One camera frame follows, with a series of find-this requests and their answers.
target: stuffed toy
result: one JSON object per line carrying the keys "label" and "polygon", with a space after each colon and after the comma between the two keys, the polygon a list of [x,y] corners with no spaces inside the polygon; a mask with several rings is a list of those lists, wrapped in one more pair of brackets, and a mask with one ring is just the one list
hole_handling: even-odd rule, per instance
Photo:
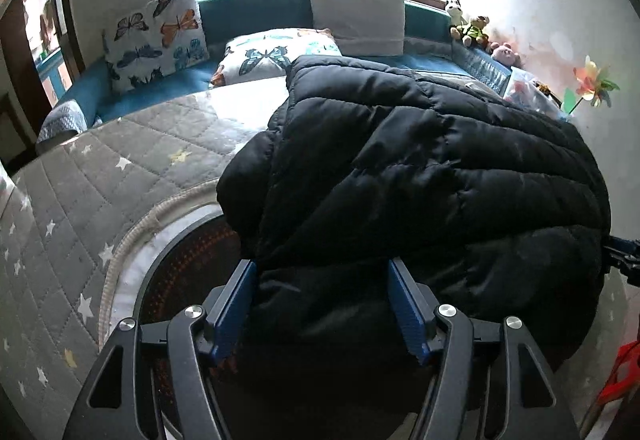
{"label": "stuffed toy", "polygon": [[507,68],[512,66],[520,67],[520,55],[513,51],[509,43],[491,43],[489,49],[491,50],[491,57],[501,65]]}
{"label": "stuffed toy", "polygon": [[460,0],[447,0],[444,10],[451,17],[451,26],[466,25],[466,20],[462,17]]}
{"label": "stuffed toy", "polygon": [[474,42],[484,49],[489,42],[489,36],[482,30],[489,24],[488,16],[472,17],[466,25],[452,26],[450,33],[453,39],[460,41],[466,47],[471,46]]}

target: pillow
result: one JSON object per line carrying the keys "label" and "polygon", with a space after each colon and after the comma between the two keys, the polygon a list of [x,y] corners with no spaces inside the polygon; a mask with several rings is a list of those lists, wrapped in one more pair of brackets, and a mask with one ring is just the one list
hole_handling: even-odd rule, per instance
{"label": "pillow", "polygon": [[304,54],[342,55],[330,30],[275,28],[243,35],[227,43],[211,84],[226,86],[283,76]]}
{"label": "pillow", "polygon": [[404,0],[311,0],[314,28],[329,28],[344,55],[402,55]]}
{"label": "pillow", "polygon": [[102,41],[119,93],[209,59],[198,0],[153,0],[115,21]]}

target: screw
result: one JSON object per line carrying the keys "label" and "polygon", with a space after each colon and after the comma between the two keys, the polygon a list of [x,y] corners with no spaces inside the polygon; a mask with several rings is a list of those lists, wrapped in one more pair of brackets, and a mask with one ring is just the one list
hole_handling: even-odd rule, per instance
{"label": "screw", "polygon": [[438,312],[444,315],[444,317],[453,317],[456,314],[456,307],[453,305],[440,305]]}
{"label": "screw", "polygon": [[120,321],[120,323],[118,324],[118,328],[123,332],[128,332],[129,330],[133,330],[135,325],[136,322],[133,320],[133,318],[127,317],[126,319]]}
{"label": "screw", "polygon": [[200,305],[189,306],[188,308],[185,309],[184,314],[189,319],[197,319],[202,315],[202,306]]}
{"label": "screw", "polygon": [[517,317],[510,316],[507,317],[507,326],[509,328],[513,328],[514,330],[520,330],[520,328],[522,328],[522,321]]}

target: jacket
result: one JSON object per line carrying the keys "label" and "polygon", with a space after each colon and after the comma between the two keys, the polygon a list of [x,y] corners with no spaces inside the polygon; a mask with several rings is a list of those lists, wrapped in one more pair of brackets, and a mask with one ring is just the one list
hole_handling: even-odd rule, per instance
{"label": "jacket", "polygon": [[610,207],[571,124],[352,58],[301,56],[287,88],[218,184],[258,266],[250,340],[401,341],[386,301],[400,256],[469,317],[516,315],[562,358],[580,345]]}

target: wooden door frame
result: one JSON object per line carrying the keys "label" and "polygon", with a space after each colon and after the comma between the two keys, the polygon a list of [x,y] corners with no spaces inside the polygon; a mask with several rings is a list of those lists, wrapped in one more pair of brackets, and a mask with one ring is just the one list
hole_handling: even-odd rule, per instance
{"label": "wooden door frame", "polygon": [[31,129],[38,134],[51,104],[33,63],[22,0],[11,0],[0,17],[0,44],[18,103]]}
{"label": "wooden door frame", "polygon": [[70,62],[71,68],[67,65],[67,69],[69,73],[73,70],[73,75],[71,76],[72,80],[76,80],[84,72],[86,66],[84,65],[84,59],[82,58],[82,52],[80,51],[80,45],[78,43],[78,36],[76,35],[76,26],[74,24],[74,16],[71,12],[71,1],[70,0],[61,0],[62,2],[62,15],[65,17],[65,25],[66,25],[66,34],[65,34],[65,48],[63,48],[62,43],[60,43],[60,48],[62,48],[62,55],[65,58],[65,63],[67,59]]}

